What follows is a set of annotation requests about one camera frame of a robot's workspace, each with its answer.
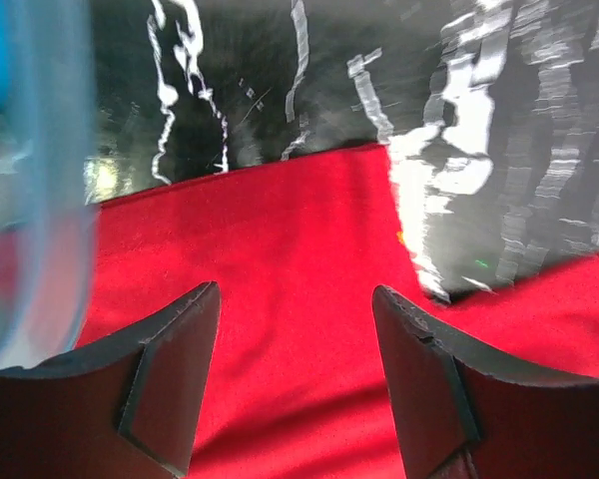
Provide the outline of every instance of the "transparent plastic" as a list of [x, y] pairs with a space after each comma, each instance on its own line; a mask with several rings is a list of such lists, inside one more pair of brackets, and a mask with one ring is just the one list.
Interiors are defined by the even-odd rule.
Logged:
[[89, 297], [94, 82], [86, 1], [0, 0], [0, 369], [74, 346]]

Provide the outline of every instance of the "red fabric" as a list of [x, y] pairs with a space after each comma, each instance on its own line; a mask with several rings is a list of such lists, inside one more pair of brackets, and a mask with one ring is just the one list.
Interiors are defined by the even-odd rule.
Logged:
[[[370, 298], [385, 283], [425, 301], [387, 168], [383, 149], [363, 148], [103, 206], [82, 343], [202, 281], [223, 291], [190, 478], [403, 478]], [[507, 351], [599, 375], [599, 257], [435, 312]]]
[[0, 301], [13, 304], [18, 293], [18, 236], [0, 234]]

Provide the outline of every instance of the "dark plastic piece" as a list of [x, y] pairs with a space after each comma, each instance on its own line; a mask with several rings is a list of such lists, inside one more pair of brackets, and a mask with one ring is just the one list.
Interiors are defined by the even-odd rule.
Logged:
[[0, 479], [184, 477], [220, 303], [205, 283], [99, 341], [0, 371]]
[[384, 286], [373, 311], [408, 479], [599, 478], [599, 379], [499, 351]]

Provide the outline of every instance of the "red cloth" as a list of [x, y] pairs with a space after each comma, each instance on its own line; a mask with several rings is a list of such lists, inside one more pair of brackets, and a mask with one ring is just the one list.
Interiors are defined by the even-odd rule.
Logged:
[[[103, 205], [82, 343], [202, 281], [223, 291], [190, 478], [403, 478], [370, 299], [385, 283], [425, 300], [387, 168], [384, 149], [362, 148]], [[599, 374], [599, 257], [435, 312], [504, 350]]]

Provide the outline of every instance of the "curved black edge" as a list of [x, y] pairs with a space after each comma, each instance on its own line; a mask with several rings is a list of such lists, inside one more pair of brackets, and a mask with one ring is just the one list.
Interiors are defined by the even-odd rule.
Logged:
[[373, 303], [377, 301], [396, 309], [403, 327], [422, 342], [434, 341], [465, 366], [499, 381], [541, 387], [599, 383], [599, 378], [541, 366], [490, 346], [440, 321], [388, 286], [375, 289]]
[[107, 367], [138, 352], [190, 307], [204, 308], [215, 292], [215, 282], [204, 282], [177, 300], [150, 315], [93, 343], [54, 356], [31, 369], [11, 367], [0, 370], [0, 377], [12, 379], [58, 379], [86, 374]]
[[191, 462], [218, 332], [219, 289], [207, 287], [196, 305], [146, 342], [118, 424], [123, 437], [176, 477], [185, 477]]

